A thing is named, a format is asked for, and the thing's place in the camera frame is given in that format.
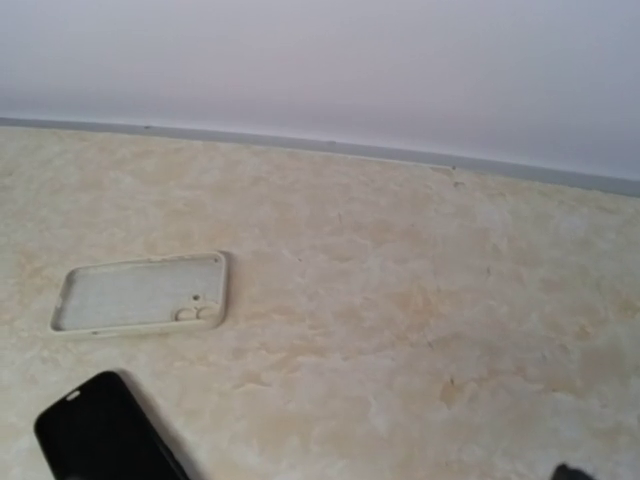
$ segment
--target stain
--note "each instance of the stain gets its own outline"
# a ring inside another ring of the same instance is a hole
[[[270,387],[271,384],[262,379],[260,372],[246,372],[231,386],[232,390],[240,390],[245,387]]]
[[[364,261],[367,256],[367,249],[363,248],[362,243],[350,238],[338,237],[326,241],[319,240],[318,243],[316,251],[329,261],[344,264],[353,260]],[[335,273],[324,273],[328,275],[328,280],[334,281]]]
[[[566,283],[555,277],[543,277],[539,280],[538,288],[547,295],[556,295],[566,287]]]
[[[422,328],[436,318],[444,318],[460,301],[457,292],[442,289],[432,291],[422,285],[391,292],[383,298],[390,301],[405,318],[420,322]]]
[[[448,410],[451,410],[460,399],[463,390],[462,386],[456,385],[453,378],[450,378],[440,388],[440,401],[447,406]]]
[[[561,393],[580,398],[584,394],[579,378],[573,377],[568,371],[538,372],[535,376],[525,378],[531,384],[541,384],[545,392]]]
[[[452,332],[431,339],[431,344],[439,350],[463,349],[469,343],[469,338],[463,332]]]
[[[16,301],[20,308],[27,308],[47,290],[57,290],[60,279],[48,273],[48,266],[33,250],[22,248],[17,253]]]
[[[617,339],[583,346],[579,369],[579,377],[589,390],[612,382],[626,382],[631,373],[623,345]]]
[[[502,251],[502,249],[500,248],[500,246],[497,243],[492,242],[490,250],[491,250],[491,256],[492,256],[493,259],[495,259],[495,260],[503,260],[504,259],[504,252]]]
[[[578,328],[578,331],[574,335],[574,338],[576,340],[580,340],[584,342],[586,340],[589,340],[592,335],[593,335],[593,332],[589,327],[585,325],[580,325],[580,328]]]
[[[388,220],[375,220],[368,225],[368,239],[376,246],[391,243],[397,239],[397,231]]]
[[[298,311],[288,305],[271,305],[247,312],[247,319],[269,320],[273,317],[297,318]]]
[[[615,311],[625,320],[634,320],[640,313],[640,304],[625,297],[617,303]]]
[[[261,343],[254,346],[254,349],[277,357],[277,363],[274,365],[278,369],[282,368],[284,364],[300,358],[323,358],[328,353],[325,346],[314,340],[295,340],[286,345],[278,345],[275,342]]]
[[[14,174],[15,174],[15,170],[11,170],[10,168],[0,170],[0,178],[3,178],[3,179],[9,179],[13,177]]]

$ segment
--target gray baseboard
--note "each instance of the gray baseboard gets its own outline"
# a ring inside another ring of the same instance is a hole
[[[187,140],[205,140],[226,143],[259,145],[264,147],[291,148],[314,152],[337,153],[402,162],[422,163],[445,167],[458,167],[467,170],[504,175],[524,180],[566,185],[587,190],[599,190],[640,197],[640,180],[590,175],[585,173],[554,170],[551,168],[514,164],[482,158],[462,157],[441,153],[430,153],[399,148],[386,148],[332,141],[305,140],[299,138],[254,135],[245,133],[220,132],[212,130],[194,130],[169,127],[120,125],[91,122],[67,122],[56,120],[33,120],[0,118],[0,126],[50,128],[61,130],[79,130],[87,132],[124,133],[128,135],[149,135],[155,137],[179,138]]]

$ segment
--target phone case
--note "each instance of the phone case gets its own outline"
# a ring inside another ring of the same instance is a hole
[[[227,263],[212,252],[76,268],[49,330],[92,338],[214,328],[224,319]]]

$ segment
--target marble surface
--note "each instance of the marble surface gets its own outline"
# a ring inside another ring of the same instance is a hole
[[[640,200],[460,170],[0,129],[0,472],[37,414],[130,372],[194,480],[640,472]],[[231,252],[197,334],[64,342],[78,265]]]

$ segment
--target smartphone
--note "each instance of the smartphone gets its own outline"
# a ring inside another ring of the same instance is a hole
[[[56,480],[189,480],[115,372],[47,408],[35,434]]]

